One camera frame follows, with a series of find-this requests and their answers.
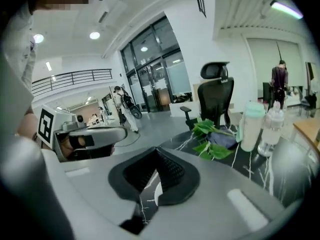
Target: water bottle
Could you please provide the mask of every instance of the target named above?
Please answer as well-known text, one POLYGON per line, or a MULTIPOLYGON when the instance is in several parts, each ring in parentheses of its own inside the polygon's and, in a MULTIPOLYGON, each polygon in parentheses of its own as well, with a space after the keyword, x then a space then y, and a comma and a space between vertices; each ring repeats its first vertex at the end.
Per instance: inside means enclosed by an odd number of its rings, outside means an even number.
POLYGON ((258 152, 261 156, 270 157, 275 145, 279 142, 284 125, 285 113, 280 109, 280 102, 275 101, 265 116, 258 152))

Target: air vent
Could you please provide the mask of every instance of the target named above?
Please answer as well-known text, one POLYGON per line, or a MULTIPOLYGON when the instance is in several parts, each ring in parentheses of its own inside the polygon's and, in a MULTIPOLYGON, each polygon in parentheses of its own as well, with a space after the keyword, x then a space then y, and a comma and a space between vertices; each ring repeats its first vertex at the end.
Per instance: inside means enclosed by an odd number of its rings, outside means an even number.
POLYGON ((99 23, 101 23, 101 22, 104 21, 104 19, 106 18, 107 14, 108 14, 107 11, 105 11, 105 12, 102 14, 101 18, 99 19, 99 23))

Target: balcony railing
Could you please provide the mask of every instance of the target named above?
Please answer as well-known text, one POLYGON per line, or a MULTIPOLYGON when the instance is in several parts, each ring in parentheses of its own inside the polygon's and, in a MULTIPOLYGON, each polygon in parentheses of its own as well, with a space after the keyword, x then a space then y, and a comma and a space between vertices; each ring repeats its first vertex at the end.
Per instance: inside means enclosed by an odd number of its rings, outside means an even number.
POLYGON ((56 74, 32 83, 32 94, 38 96, 60 88, 93 81, 111 80, 111 69, 92 69, 56 74))

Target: glass door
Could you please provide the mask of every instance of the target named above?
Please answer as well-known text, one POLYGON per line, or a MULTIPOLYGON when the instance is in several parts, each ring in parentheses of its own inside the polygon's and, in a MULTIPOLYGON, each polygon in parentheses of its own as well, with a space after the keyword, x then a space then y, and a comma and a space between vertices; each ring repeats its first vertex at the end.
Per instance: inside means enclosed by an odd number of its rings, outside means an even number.
POLYGON ((165 68, 160 60, 139 72, 144 97, 150 112, 169 111, 171 103, 165 68))

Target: ceiling light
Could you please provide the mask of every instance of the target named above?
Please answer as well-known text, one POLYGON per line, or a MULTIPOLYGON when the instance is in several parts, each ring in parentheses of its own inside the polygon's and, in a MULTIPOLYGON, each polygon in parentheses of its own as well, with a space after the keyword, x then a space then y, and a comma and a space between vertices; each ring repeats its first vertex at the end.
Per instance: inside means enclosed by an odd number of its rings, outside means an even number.
POLYGON ((51 66, 50 66, 50 63, 49 63, 49 62, 46 62, 45 64, 46 64, 46 67, 48 68, 48 70, 51 71, 52 68, 51 68, 51 66))
POLYGON ((36 44, 40 44, 45 39, 42 34, 35 34, 33 38, 36 44))
POLYGON ((286 5, 282 4, 282 3, 279 3, 279 2, 277 2, 275 0, 273 0, 270 5, 271 5, 272 8, 277 9, 279 11, 282 11, 282 12, 284 12, 286 14, 289 14, 289 15, 295 17, 298 20, 303 18, 303 15, 301 13, 299 13, 299 12, 295 11, 294 9, 291 9, 288 6, 286 6, 286 5))
POLYGON ((92 32, 90 34, 90 38, 91 39, 98 39, 100 37, 100 33, 99 32, 92 32))

